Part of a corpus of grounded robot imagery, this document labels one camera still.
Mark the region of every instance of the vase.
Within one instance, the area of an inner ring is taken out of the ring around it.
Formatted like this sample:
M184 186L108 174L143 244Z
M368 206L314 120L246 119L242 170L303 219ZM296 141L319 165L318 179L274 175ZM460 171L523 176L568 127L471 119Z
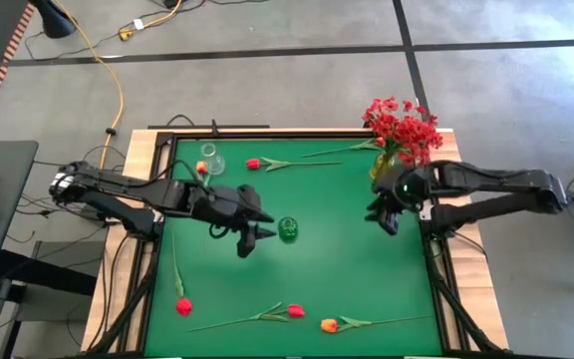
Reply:
M382 171L392 168L395 162L395 156L388 156L386 153L379 154L374 161L374 165L369 170L369 176L371 176L372 180L376 180Z

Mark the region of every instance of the yellow cable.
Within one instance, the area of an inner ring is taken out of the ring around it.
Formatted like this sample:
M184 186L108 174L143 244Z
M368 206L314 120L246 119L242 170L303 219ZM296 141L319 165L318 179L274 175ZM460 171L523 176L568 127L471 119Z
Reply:
M101 60L99 58L99 56L97 55L97 52L95 51L95 47L92 46L92 43L88 39L88 36L86 36L86 33L81 29L81 27L79 27L79 24L77 24L77 22L72 17L72 15L70 15L70 12L64 6L64 4L62 4L60 0L55 0L55 2L64 11L66 16L68 16L68 19L70 19L70 22L72 22L75 25L75 27L77 28L77 30L79 31L81 36L84 38L84 40L86 41L86 44L88 44L88 48L90 48L90 52L92 53L92 56L95 58L95 61L102 64L106 68L106 70L108 70L110 75L112 75L112 78L115 80L115 83L117 84L117 89L119 90L119 111L117 112L117 116L115 117L115 120L112 122L112 125L111 125L111 129L115 130L117 128L117 125L121 121L121 115L124 113L124 91L121 88L121 83L119 82L119 79L117 78L117 75L115 74L115 72L112 71L112 68L108 64L103 62L103 60ZM104 143L104 150L101 153L101 162L99 163L99 167L101 169L104 167L104 164L106 163L106 154L108 152L108 145L110 144L110 138L111 137L112 137L112 135L106 135L106 142Z
M178 0L178 2L176 3L176 6L174 6L174 8L171 9L171 11L169 13L167 13L167 15L161 17L160 19L152 20L152 21L148 22L147 24L143 25L143 30L150 27L150 26L162 24L165 21L169 20L169 18L171 18L176 13L176 10L178 10L180 8L180 4L182 2L183 2L182 0ZM121 37L122 40L125 41L125 40L129 39L136 31L137 30L120 30L119 36Z

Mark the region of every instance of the red flowers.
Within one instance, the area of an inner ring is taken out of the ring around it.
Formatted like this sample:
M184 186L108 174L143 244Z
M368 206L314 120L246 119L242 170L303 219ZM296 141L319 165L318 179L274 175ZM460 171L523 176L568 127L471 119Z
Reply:
M183 316L189 315L191 312L191 302L189 299L183 297L176 301L176 311Z
M300 318L305 316L305 309L303 309L302 305L289 304L287 307L287 314L292 318Z
M258 170L260 169L260 160L259 159L251 159L245 161L245 165L247 166L248 170Z
M437 116L428 115L422 106L414 107L411 101L403 101L402 119L395 114L399 108L394 97L375 99L363 114L376 136L376 146L385 149L388 155L398 154L406 166L426 165L431 161L431 149L442 145L442 136L437 133Z

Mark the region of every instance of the gray carpet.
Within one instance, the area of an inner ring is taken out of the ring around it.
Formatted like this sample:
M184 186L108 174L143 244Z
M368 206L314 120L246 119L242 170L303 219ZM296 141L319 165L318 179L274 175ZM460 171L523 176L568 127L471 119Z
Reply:
M145 0L66 1L91 39L113 34ZM417 44L574 39L574 1L404 1ZM33 18L26 35L40 29ZM401 44L388 0L273 0L228 7L206 4L128 42L104 43L104 55L250 50L298 46ZM35 56L77 50L80 39L30 41ZM574 47L418 53L431 110L454 128L462 158L489 169L547 169L574 176ZM27 59L20 48L17 59ZM126 91L115 145L133 129L183 113L198 124L355 127L371 99L412 98L404 54L332 55L113 65ZM0 140L33 139L37 158L80 159L103 141L117 99L97 65L11 68L0 92ZM99 154L92 154L92 162ZM112 156L110 166L121 159ZM43 196L54 169L35 168L27 193ZM574 357L574 223L566 213L520 213L480 224L506 334L517 353ZM90 232L79 218L16 217L11 233L37 228L41 240ZM50 334L33 328L16 354L46 357ZM72 354L72 344L62 345Z

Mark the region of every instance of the desk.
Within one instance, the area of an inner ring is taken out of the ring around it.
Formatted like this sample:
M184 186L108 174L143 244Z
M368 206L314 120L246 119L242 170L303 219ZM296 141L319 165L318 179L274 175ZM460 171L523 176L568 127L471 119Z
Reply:
M137 308L115 349L140 350L146 356L328 356L439 354L440 345L452 349L462 346L452 312L429 285L418 219L405 214L396 237L388 237L375 224L362 220L370 200L368 169L374 153L357 151L312 158L343 163L273 173L249 172L244 167L244 161L253 157L297 161L300 155L310 152L356 144L369 136L367 131L241 129L221 130L219 139L211 136L211 130L202 129L134 131L124 175L149 179L167 166L170 156L193 164L202 143L194 140L214 141L227 160L227 168L212 183L254 185L266 211L276 219L295 217L300 223L300 235L291 245L277 237L262 239L250 257L238 259L234 235L213 240L208 238L204 223L188 219L166 222L160 248L130 240L120 253L117 249L125 231L111 228L106 260L110 263L118 255L108 315L111 323L123 308L128 291L143 275L152 249L160 253L154 289ZM443 131L443 136L444 146L433 154L433 159L458 161L454 134ZM179 167L172 175L186 178L183 171ZM358 183L355 190L347 190L351 183ZM299 189L290 192L290 187ZM462 204L466 200L452 202ZM275 229L275 224L268 227ZM186 318L173 311L173 231L179 269L194 305L194 311ZM468 225L461 232L481 244L475 225ZM454 239L448 249L446 258L436 259L439 267L444 273L453 274L451 283L456 282L460 300L477 324L497 345L506 347L483 255ZM107 278L109 267L106 265ZM102 285L102 280L98 280L84 349L101 324ZM186 332L192 327L253 315L278 301L299 302L308 316L288 324L245 323L241 324L245 327ZM339 315L365 320L430 317L336 336L317 329L320 319ZM272 325L271 330L265 324ZM307 344L293 345L286 337ZM323 345L329 341L334 344ZM205 343L213 345L205 349Z

